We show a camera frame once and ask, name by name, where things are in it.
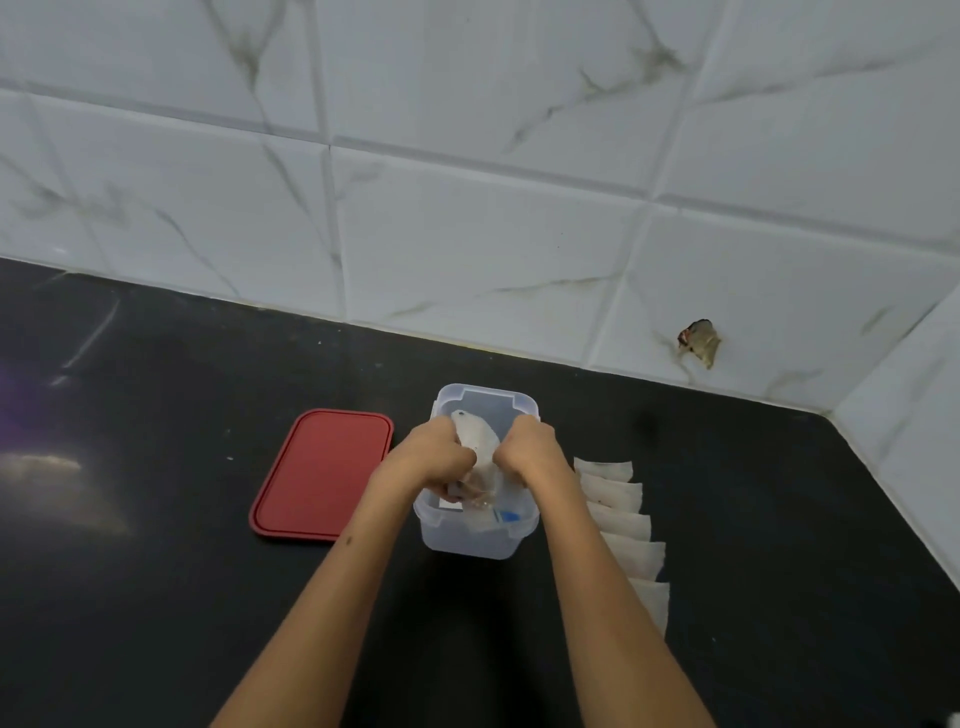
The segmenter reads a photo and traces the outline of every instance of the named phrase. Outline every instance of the red plastic lid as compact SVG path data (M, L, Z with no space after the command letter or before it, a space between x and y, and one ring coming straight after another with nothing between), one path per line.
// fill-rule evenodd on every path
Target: red plastic lid
M251 528L261 536L336 541L393 435L390 418L373 412L304 412L253 502Z

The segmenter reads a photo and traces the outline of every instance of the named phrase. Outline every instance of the marble-pattern tile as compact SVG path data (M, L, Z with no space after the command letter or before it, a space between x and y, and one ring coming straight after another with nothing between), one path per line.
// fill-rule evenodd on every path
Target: marble-pattern tile
M37 99L121 276L340 316L340 256L312 142Z
M8 0L24 80L244 126L318 135L312 0Z
M639 203L333 149L352 320L578 361Z
M744 0L665 191L960 251L960 3Z
M960 287L835 414L960 586Z
M0 90L0 255L104 271L104 260L36 133L28 98Z
M797 404L836 406L960 280L960 258L657 206L593 365ZM677 356L710 319L711 370Z
M645 187L718 0L319 0L331 133Z

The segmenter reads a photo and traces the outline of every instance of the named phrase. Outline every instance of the forearm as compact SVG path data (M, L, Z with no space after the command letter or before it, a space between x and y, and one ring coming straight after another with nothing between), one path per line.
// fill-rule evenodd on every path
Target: forearm
M712 720L590 517L566 468L531 482L585 725L711 726Z
M215 726L335 726L414 493L376 474L337 543L217 715Z

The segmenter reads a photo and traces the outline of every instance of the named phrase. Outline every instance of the hand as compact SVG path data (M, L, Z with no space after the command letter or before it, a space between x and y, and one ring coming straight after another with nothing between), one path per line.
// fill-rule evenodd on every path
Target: hand
M493 462L513 481L534 491L534 495L544 481L566 482L573 476L553 427L533 415L520 415L514 420L493 454Z
M450 500L446 484L466 477L476 461L477 453L460 445L456 426L443 415L410 430L380 463L371 480L400 483L414 497L429 488Z

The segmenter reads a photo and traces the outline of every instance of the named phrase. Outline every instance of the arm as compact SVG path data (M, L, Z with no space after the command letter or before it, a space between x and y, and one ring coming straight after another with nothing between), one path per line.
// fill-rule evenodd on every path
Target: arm
M420 489L463 477L475 461L447 417L411 431L371 476L347 528L215 728L339 725L380 579L410 506Z
M712 726L600 536L553 427L517 418L494 460L540 508L584 724Z

